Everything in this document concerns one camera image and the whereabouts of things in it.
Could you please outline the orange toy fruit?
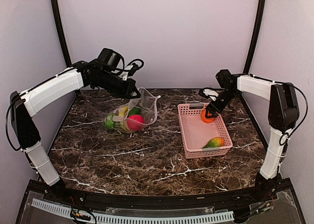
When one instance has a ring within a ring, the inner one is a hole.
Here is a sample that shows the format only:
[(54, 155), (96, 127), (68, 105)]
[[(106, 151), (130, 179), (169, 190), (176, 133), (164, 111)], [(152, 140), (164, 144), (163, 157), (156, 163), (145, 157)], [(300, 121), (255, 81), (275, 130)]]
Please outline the orange toy fruit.
[(201, 120), (204, 122), (204, 123), (212, 123), (214, 120), (215, 120), (215, 117), (210, 113), (210, 112), (207, 112), (205, 109), (202, 111), (201, 113)]

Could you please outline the green toy bell pepper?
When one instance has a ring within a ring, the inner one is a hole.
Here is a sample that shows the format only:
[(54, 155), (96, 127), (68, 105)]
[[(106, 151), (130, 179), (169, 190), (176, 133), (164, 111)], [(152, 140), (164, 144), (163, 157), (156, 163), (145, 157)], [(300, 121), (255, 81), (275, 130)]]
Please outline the green toy bell pepper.
[(128, 116), (132, 116), (132, 115), (140, 115), (141, 114), (141, 109), (138, 107), (133, 107), (129, 113)]

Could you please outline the clear zip top bag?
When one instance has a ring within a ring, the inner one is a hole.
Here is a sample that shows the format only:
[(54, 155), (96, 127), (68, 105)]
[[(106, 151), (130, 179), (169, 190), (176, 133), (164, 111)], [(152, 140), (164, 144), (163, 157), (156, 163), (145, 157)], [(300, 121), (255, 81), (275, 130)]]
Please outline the clear zip top bag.
[(138, 89), (140, 97), (120, 105), (105, 119), (105, 127), (121, 133), (133, 133), (155, 123), (158, 117), (157, 100), (161, 96), (152, 95), (147, 89)]

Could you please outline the yellow toy lemon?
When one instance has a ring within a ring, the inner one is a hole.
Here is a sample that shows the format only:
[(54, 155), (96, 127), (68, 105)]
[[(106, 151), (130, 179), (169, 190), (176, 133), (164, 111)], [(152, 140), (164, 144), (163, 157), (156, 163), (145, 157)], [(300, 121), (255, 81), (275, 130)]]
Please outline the yellow toy lemon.
[(127, 106), (122, 106), (118, 109), (118, 116), (124, 117), (124, 115), (128, 112), (128, 107)]

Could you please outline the red toy apple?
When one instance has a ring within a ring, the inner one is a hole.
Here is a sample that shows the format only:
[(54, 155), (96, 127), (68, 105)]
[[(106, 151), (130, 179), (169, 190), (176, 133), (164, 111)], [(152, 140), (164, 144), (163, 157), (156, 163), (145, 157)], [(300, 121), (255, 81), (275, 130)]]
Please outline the red toy apple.
[(139, 131), (144, 127), (144, 118), (139, 115), (130, 115), (127, 117), (127, 127), (131, 131)]

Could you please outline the pink perforated plastic basket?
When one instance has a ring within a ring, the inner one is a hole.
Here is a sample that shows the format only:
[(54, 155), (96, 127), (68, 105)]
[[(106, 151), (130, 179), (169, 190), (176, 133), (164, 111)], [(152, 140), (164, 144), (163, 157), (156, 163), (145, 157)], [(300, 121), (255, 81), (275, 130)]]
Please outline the pink perforated plastic basket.
[[(183, 148), (187, 159), (223, 156), (232, 147), (228, 130), (219, 115), (212, 123), (201, 119), (201, 113), (207, 103), (182, 103), (178, 105), (179, 123), (183, 139)], [(206, 148), (212, 139), (222, 139), (223, 145)]]

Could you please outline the orange green toy mango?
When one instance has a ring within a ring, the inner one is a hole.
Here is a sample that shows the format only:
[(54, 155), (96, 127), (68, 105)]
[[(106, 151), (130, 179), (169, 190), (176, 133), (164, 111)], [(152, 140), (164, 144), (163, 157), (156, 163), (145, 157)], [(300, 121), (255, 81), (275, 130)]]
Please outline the orange green toy mango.
[(203, 146), (204, 149), (207, 148), (218, 148), (222, 147), (225, 144), (225, 140), (221, 137), (214, 137), (210, 139), (205, 146)]

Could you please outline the green toy cabbage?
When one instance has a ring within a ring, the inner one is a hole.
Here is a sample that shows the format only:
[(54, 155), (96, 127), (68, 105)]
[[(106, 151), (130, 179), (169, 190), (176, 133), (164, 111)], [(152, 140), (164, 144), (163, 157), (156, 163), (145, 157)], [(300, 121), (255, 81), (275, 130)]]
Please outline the green toy cabbage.
[(109, 114), (105, 118), (105, 127), (107, 129), (109, 129), (109, 130), (114, 130), (115, 129), (116, 122), (113, 120), (113, 117), (114, 117), (113, 114)]

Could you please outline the yellow toy banana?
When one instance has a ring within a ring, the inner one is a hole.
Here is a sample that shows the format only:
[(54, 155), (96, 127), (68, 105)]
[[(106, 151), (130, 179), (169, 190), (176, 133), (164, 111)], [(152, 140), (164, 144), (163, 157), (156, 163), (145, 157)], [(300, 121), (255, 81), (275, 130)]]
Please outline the yellow toy banana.
[(115, 123), (115, 127), (121, 129), (124, 132), (129, 133), (130, 129), (127, 125), (126, 120), (124, 120), (123, 116), (114, 116), (113, 121)]

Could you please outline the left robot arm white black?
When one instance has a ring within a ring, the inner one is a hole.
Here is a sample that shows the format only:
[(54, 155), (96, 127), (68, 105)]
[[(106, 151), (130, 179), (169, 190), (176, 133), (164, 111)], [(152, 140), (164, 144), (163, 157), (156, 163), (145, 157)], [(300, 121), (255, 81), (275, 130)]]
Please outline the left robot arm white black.
[(34, 119), (60, 99), (86, 87), (106, 90), (116, 98), (139, 98), (132, 76), (143, 67), (142, 59), (126, 64), (121, 54), (104, 48), (91, 61), (78, 61), (31, 88), (11, 93), (5, 126), (12, 127), (18, 141), (18, 146), (12, 149), (25, 154), (31, 168), (50, 187), (50, 195), (58, 202), (66, 202), (69, 191), (63, 187), (65, 184), (50, 160)]

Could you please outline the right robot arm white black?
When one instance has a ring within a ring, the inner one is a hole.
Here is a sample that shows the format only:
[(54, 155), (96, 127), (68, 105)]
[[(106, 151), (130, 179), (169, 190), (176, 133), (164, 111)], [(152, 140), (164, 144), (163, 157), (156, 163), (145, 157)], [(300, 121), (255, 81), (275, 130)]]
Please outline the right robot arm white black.
[(268, 102), (267, 120), (269, 140), (265, 159), (259, 174), (271, 180), (281, 170), (295, 134), (303, 126), (309, 113), (306, 94), (291, 82), (271, 80), (254, 74), (233, 74), (222, 69), (216, 74), (219, 88), (204, 87), (199, 95), (210, 100), (206, 117), (216, 118), (222, 114), (231, 100), (247, 93)]

